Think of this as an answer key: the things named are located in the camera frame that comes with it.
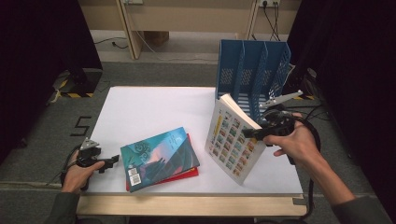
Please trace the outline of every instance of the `gray sleeve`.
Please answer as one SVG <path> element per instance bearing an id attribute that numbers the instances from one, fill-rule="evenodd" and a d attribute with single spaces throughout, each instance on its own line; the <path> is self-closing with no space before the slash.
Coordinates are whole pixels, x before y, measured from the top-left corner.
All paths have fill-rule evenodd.
<path id="1" fill-rule="evenodd" d="M 377 201 L 369 197 L 338 204 L 332 207 L 332 211 L 340 223 L 392 223 Z"/>
<path id="2" fill-rule="evenodd" d="M 76 221 L 76 211 L 79 195 L 74 193 L 59 193 L 56 195 L 49 217 L 45 224 L 70 224 Z"/>

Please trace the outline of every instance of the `blue file organizer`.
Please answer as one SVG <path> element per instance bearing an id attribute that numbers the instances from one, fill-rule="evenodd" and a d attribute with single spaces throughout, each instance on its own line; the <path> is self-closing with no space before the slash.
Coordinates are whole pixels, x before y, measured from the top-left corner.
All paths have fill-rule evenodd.
<path id="1" fill-rule="evenodd" d="M 289 63 L 286 42 L 220 40 L 216 97 L 230 93 L 258 121 L 260 103 L 281 94 Z"/>

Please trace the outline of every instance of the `person's right hand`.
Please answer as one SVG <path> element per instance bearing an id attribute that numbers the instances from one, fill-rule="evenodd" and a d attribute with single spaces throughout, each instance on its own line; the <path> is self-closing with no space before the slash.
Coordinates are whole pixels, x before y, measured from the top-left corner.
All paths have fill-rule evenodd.
<path id="1" fill-rule="evenodd" d="M 267 145 L 280 146 L 281 149 L 274 152 L 275 156 L 288 154 L 294 159 L 297 165 L 309 168 L 312 162 L 321 159 L 315 138 L 312 133 L 301 122 L 296 121 L 294 131 L 288 136 L 268 135 L 262 140 Z"/>

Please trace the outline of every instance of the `wall socket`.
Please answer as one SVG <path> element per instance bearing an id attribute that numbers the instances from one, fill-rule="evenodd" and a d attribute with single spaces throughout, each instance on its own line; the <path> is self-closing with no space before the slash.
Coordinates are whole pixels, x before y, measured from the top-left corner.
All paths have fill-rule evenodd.
<path id="1" fill-rule="evenodd" d="M 277 6 L 279 7 L 280 0 L 260 0 L 259 7 L 262 7 L 262 3 L 266 1 L 267 2 L 267 7 L 275 7 L 274 3 L 277 3 Z"/>

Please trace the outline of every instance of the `book cover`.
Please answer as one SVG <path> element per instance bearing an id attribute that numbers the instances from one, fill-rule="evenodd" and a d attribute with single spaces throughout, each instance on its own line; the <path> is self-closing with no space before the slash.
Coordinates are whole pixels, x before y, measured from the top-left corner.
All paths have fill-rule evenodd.
<path id="1" fill-rule="evenodd" d="M 224 94 L 215 103 L 205 150 L 221 169 L 242 185 L 266 145 L 255 138 L 245 138 L 243 129 L 260 129 L 233 100 Z"/>
<path id="2" fill-rule="evenodd" d="M 132 143 L 120 151 L 130 192 L 200 165 L 183 127 Z"/>

